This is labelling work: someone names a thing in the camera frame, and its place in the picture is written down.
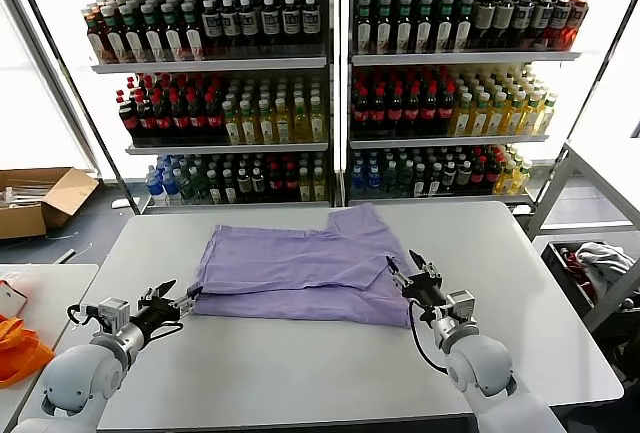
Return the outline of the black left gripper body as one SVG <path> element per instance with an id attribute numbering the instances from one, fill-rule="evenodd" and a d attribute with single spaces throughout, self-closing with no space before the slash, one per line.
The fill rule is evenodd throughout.
<path id="1" fill-rule="evenodd" d="M 160 337 L 179 331 L 183 328 L 181 315 L 169 306 L 170 301 L 166 298 L 154 298 L 150 302 L 139 302 L 140 309 L 130 317 L 130 322 L 144 337 L 152 337 L 156 330 L 164 327 L 173 327 L 173 330 L 160 334 Z"/>

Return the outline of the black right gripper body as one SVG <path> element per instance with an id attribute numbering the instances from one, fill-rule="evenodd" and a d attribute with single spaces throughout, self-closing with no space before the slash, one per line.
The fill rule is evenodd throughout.
<path id="1" fill-rule="evenodd" d="M 417 302 L 421 307 L 443 307 L 447 300 L 441 286 L 441 276 L 413 275 L 402 286 L 402 296 L 408 301 Z"/>

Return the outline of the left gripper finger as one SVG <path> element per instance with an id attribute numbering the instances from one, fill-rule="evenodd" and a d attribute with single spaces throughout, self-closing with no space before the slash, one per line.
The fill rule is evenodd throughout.
<path id="1" fill-rule="evenodd" d="M 178 315 L 189 314 L 193 310 L 202 289 L 202 286 L 190 286 L 182 297 L 171 300 L 169 306 L 176 310 Z"/>
<path id="2" fill-rule="evenodd" d="M 175 285 L 176 280 L 172 279 L 161 283 L 155 288 L 149 287 L 145 293 L 143 293 L 139 299 L 140 303 L 150 302 L 154 298 L 163 298 Z"/>

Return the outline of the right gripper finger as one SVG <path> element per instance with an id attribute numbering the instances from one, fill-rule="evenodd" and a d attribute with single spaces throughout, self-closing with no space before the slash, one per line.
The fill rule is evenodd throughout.
<path id="1" fill-rule="evenodd" d="M 411 281 L 401 272 L 393 257 L 387 256 L 386 261 L 394 285 L 400 291 L 401 295 L 406 297 L 408 295 L 408 288 L 411 286 Z"/>
<path id="2" fill-rule="evenodd" d="M 427 261 L 422 255 L 413 250 L 409 250 L 409 255 L 419 271 L 433 280 L 441 280 L 441 274 L 432 262 Z"/>

